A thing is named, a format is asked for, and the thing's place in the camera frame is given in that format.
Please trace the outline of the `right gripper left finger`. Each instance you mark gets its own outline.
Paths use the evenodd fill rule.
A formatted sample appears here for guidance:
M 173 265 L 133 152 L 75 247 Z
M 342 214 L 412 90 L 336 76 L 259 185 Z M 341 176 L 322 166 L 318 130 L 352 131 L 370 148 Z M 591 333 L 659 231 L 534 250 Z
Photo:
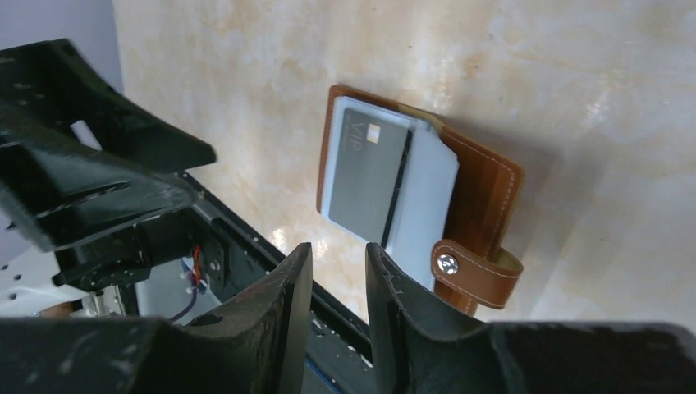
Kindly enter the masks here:
M 4 393 L 298 393 L 312 247 L 188 325 L 162 318 L 5 318 Z

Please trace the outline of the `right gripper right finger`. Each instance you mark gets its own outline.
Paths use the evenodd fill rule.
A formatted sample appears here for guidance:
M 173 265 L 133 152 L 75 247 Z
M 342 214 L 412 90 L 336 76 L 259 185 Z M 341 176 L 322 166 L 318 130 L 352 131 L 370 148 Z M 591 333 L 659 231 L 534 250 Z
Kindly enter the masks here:
M 692 393 L 695 337 L 670 323 L 492 322 L 462 314 L 365 248 L 381 393 Z

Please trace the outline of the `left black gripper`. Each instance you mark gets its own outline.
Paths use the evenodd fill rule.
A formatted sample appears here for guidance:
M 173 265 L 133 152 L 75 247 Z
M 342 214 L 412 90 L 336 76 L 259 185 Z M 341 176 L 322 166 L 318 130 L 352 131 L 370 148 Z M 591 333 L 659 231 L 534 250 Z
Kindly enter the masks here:
M 222 242 L 188 208 L 195 192 L 156 173 L 215 163 L 210 144 L 118 93 L 69 39 L 1 51 L 1 113 L 11 112 L 65 136 L 83 121 L 106 152 L 63 135 L 1 130 L 1 210 L 41 250 L 57 251 L 54 285 L 114 286 L 123 304 L 135 305 L 136 283 L 189 257 L 196 284 L 225 284 Z

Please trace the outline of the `brown leather card holder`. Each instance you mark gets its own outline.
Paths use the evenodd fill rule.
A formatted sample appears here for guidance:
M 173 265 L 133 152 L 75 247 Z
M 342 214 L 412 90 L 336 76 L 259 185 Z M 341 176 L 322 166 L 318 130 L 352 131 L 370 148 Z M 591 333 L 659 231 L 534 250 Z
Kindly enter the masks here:
M 345 108 L 412 121 L 388 243 L 381 247 L 406 275 L 465 314 L 479 306 L 504 308 L 524 270 L 501 245 L 524 169 L 432 112 L 334 85 L 328 91 L 316 209 L 345 231 L 327 217 Z

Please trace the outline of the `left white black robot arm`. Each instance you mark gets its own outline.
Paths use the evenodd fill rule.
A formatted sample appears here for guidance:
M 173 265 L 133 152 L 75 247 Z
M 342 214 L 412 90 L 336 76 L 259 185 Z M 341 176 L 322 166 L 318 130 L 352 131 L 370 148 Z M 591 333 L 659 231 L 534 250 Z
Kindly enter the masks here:
M 35 314 L 192 255 L 214 148 L 118 93 L 69 39 L 1 52 L 4 231 L 32 244 L 1 265 L 1 314 Z

